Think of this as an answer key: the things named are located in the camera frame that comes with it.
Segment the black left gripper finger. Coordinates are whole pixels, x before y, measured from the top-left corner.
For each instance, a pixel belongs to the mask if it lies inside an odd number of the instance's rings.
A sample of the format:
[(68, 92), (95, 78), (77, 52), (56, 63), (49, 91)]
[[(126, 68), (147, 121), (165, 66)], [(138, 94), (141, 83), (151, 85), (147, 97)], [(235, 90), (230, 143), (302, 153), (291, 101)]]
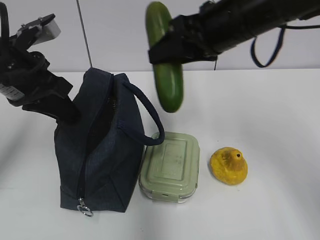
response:
[(66, 98), (47, 96), (33, 103), (24, 104), (22, 110), (39, 113), (69, 125), (77, 123), (81, 118), (80, 111), (68, 96)]

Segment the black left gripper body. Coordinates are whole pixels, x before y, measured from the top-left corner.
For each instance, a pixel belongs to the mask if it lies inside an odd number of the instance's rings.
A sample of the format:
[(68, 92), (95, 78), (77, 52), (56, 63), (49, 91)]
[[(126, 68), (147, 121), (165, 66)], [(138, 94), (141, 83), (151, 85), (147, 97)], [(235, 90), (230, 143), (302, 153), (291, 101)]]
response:
[(1, 51), (0, 83), (9, 88), (5, 97), (15, 107), (72, 107), (73, 85), (48, 70), (38, 51)]

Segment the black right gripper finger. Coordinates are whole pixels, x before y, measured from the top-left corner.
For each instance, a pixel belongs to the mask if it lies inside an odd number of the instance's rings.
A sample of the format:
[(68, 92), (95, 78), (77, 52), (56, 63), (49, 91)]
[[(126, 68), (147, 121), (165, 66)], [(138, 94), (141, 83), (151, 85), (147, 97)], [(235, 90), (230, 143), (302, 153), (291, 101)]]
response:
[(193, 43), (176, 35), (165, 35), (148, 50), (151, 64), (187, 64), (197, 61), (197, 53)]

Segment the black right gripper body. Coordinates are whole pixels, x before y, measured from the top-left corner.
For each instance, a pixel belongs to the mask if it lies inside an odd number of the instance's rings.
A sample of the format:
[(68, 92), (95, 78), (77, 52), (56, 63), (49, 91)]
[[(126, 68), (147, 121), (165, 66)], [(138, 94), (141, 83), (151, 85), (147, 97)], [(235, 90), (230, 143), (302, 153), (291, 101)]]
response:
[(217, 60), (219, 52), (215, 50), (210, 43), (210, 27), (217, 21), (217, 16), (212, 9), (201, 9), (198, 13), (191, 15), (180, 14), (172, 17), (169, 22), (168, 31), (164, 35), (174, 35), (183, 37), (186, 41), (194, 44), (197, 61), (194, 62), (214, 62)]

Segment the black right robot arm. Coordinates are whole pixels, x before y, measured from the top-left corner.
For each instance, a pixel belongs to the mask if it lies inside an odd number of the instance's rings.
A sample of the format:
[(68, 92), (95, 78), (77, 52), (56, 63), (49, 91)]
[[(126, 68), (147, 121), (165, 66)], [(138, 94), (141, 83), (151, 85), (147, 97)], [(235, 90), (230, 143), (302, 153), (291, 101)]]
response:
[(207, 1), (191, 15), (178, 15), (150, 47), (151, 64), (213, 62), (222, 53), (294, 20), (320, 14), (318, 0)]

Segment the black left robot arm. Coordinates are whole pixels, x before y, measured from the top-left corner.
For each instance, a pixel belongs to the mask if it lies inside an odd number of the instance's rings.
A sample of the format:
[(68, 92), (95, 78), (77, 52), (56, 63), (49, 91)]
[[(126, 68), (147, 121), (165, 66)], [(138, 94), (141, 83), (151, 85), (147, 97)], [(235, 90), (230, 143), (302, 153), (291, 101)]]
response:
[(14, 107), (71, 125), (81, 117), (69, 98), (72, 84), (49, 71), (50, 62), (41, 52), (29, 51), (31, 46), (60, 35), (55, 17), (53, 13), (39, 17), (10, 35), (7, 6), (1, 2), (0, 93)]

